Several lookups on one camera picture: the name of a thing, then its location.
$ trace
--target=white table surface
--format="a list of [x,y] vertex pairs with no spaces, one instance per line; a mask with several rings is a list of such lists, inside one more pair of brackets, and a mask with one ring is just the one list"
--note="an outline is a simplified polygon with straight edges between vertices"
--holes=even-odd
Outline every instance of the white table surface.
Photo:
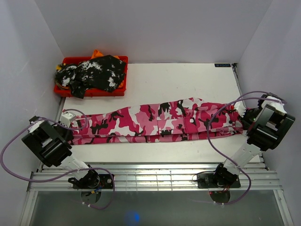
[[[207,102],[228,103],[239,96],[231,68],[214,64],[129,64],[124,97],[66,98],[64,109],[75,108],[85,114],[109,113],[143,104],[163,103],[189,97]],[[223,153],[232,156],[244,143],[242,135],[214,139]],[[85,162],[124,163],[207,163],[221,162],[207,140],[173,143],[110,143],[74,145],[75,157]],[[260,162],[258,156],[251,162]]]

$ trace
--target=blue light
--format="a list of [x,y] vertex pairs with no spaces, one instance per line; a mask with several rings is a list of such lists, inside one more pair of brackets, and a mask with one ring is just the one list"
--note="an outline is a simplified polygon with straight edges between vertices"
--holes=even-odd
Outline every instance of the blue light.
[[139,216],[139,214],[136,212],[136,213],[135,213],[135,220],[136,220],[136,222],[139,222],[139,219],[140,219],[140,216]]
[[125,214],[125,223],[128,226],[137,226],[140,221],[140,215],[136,211],[128,211]]

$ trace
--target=pink camo garment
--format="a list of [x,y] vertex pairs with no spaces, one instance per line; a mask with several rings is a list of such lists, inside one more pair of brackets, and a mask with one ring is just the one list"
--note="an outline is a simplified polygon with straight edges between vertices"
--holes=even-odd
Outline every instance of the pink camo garment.
[[[162,104],[125,107],[106,114],[87,115],[88,125],[73,131],[71,144],[153,143],[206,139],[210,118],[224,104],[189,98]],[[85,123],[78,116],[72,128]],[[210,137],[226,137],[243,130],[236,111],[227,107],[210,127]]]

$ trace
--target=black garment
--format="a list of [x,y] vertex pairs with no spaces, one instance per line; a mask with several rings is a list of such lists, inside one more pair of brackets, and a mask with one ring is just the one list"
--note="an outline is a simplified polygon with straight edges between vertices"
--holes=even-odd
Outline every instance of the black garment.
[[84,98],[90,88],[113,92],[124,80],[126,63],[111,55],[94,58],[77,65],[60,65],[55,73],[56,81],[70,86],[71,94]]

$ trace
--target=cable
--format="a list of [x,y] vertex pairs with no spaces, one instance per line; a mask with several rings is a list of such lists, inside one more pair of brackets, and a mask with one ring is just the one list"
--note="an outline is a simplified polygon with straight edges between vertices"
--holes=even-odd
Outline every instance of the cable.
[[227,191],[229,190],[229,188],[230,188],[230,186],[229,186],[229,185],[226,185],[226,186],[224,187],[224,189],[222,189],[221,191],[218,191],[218,192],[220,192],[220,193],[225,193],[225,192],[227,192]]
[[251,185],[252,185],[252,182],[251,182],[251,178],[249,177],[249,175],[247,175],[247,173],[245,171],[243,171],[240,166],[234,161],[232,160],[230,157],[228,157],[227,155],[225,155],[224,153],[222,153],[221,151],[219,151],[214,145],[213,143],[211,142],[211,139],[210,139],[210,135],[209,135],[209,128],[213,122],[213,120],[215,119],[215,117],[221,113],[227,106],[230,106],[238,101],[244,101],[244,100],[253,100],[253,99],[257,99],[257,100],[269,100],[269,101],[274,101],[274,102],[277,102],[277,100],[274,100],[274,99],[269,99],[269,98],[262,98],[262,97],[248,97],[248,98],[244,98],[244,99],[237,99],[235,101],[232,101],[228,104],[225,104],[222,108],[220,108],[210,119],[208,125],[207,125],[207,139],[208,139],[208,142],[209,144],[211,145],[211,147],[217,152],[219,153],[221,156],[225,157],[226,159],[228,159],[229,161],[231,161],[234,165],[237,166],[237,168],[248,178],[249,180],[249,186],[247,188],[247,190],[239,197],[237,198],[236,200],[233,200],[233,201],[230,201],[228,203],[219,203],[217,202],[217,204],[220,204],[220,205],[230,205],[230,204],[233,204],[233,203],[236,203],[238,202],[239,200],[241,200],[243,197],[245,197],[245,195],[250,191],[250,188],[251,188]]
[[239,98],[237,98],[236,100],[239,100],[240,98],[244,97],[245,95],[251,94],[251,93],[265,93],[265,94],[269,94],[269,92],[265,92],[265,91],[251,91],[251,92],[247,92],[242,94]]
[[191,179],[191,180],[192,180],[193,182],[197,182],[198,180],[194,180],[193,177],[194,177],[195,175],[197,175],[197,174],[200,174],[200,173],[215,173],[215,171],[203,171],[203,172],[196,173],[196,174],[194,174],[194,175],[192,176],[192,179]]
[[[40,119],[36,120],[36,122],[38,122],[38,121],[50,121],[50,122],[53,122],[54,124],[56,124],[56,125],[58,125],[58,126],[60,126],[60,127],[63,127],[63,128],[65,128],[65,129],[68,129],[68,130],[79,130],[79,129],[83,129],[83,128],[85,128],[85,127],[87,126],[87,123],[88,123],[87,116],[86,116],[83,112],[81,112],[80,110],[76,110],[76,109],[66,109],[66,110],[64,110],[64,111],[77,111],[77,112],[81,113],[81,114],[85,117],[85,119],[86,119],[86,122],[85,122],[84,126],[82,126],[81,128],[76,128],[76,129],[68,128],[68,127],[63,126],[63,125],[61,125],[60,123],[58,123],[58,122],[56,122],[56,121],[54,121],[54,120],[47,119],[47,118],[40,118]],[[99,210],[103,210],[103,209],[107,208],[107,207],[112,203],[113,197],[114,197],[114,194],[115,194],[115,182],[114,182],[114,177],[113,177],[113,175],[112,175],[107,169],[100,168],[100,167],[83,168],[83,169],[74,169],[74,170],[70,170],[70,171],[68,171],[68,172],[66,172],[66,173],[63,173],[63,174],[61,174],[61,175],[59,175],[59,176],[57,176],[57,177],[51,178],[51,179],[46,179],[46,180],[35,180],[35,179],[30,179],[30,178],[22,177],[22,176],[20,176],[20,175],[18,175],[18,174],[16,174],[16,173],[12,172],[10,169],[8,169],[8,168],[6,167],[6,165],[4,164],[4,161],[3,161],[3,156],[4,156],[4,153],[5,153],[6,149],[7,149],[8,146],[9,146],[11,143],[13,143],[13,142],[14,142],[14,141],[15,141],[22,133],[24,133],[27,129],[29,129],[29,128],[30,128],[31,126],[33,126],[33,125],[34,125],[34,123],[33,123],[33,124],[30,124],[30,125],[27,126],[25,129],[21,130],[21,132],[19,132],[17,135],[15,135],[15,136],[14,136],[14,137],[13,137],[13,138],[12,138],[12,139],[11,139],[11,140],[3,147],[3,149],[2,149],[2,151],[1,151],[1,153],[0,153],[0,165],[2,166],[2,168],[3,168],[8,174],[10,174],[10,175],[12,175],[12,176],[14,176],[14,177],[16,177],[16,178],[18,178],[18,179],[21,179],[21,180],[24,180],[24,181],[28,181],[28,182],[34,182],[34,183],[44,183],[44,182],[54,181],[54,180],[57,180],[57,179],[59,179],[59,178],[62,178],[62,177],[64,177],[64,176],[66,176],[66,175],[68,175],[68,174],[70,174],[70,173],[77,172],[78,170],[79,170],[79,171],[86,171],[86,170],[103,170],[103,171],[106,171],[106,172],[110,175],[111,180],[112,180],[112,183],[113,183],[113,195],[112,195],[110,201],[108,202],[108,204],[105,205],[104,207],[96,207],[96,206],[95,206],[95,207],[93,207],[93,208],[96,208],[96,209],[99,209]]]

